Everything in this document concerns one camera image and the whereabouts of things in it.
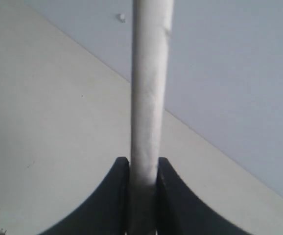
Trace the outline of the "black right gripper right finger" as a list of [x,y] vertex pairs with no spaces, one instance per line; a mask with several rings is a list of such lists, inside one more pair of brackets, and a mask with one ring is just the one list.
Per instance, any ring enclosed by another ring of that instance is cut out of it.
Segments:
[[247,235],[205,204],[185,184],[167,158],[158,159],[157,233],[159,235]]

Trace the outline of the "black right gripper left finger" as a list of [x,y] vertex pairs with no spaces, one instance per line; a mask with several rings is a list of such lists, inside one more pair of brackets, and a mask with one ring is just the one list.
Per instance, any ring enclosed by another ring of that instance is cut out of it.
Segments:
[[128,204],[129,162],[116,158],[96,190],[44,235],[124,235]]

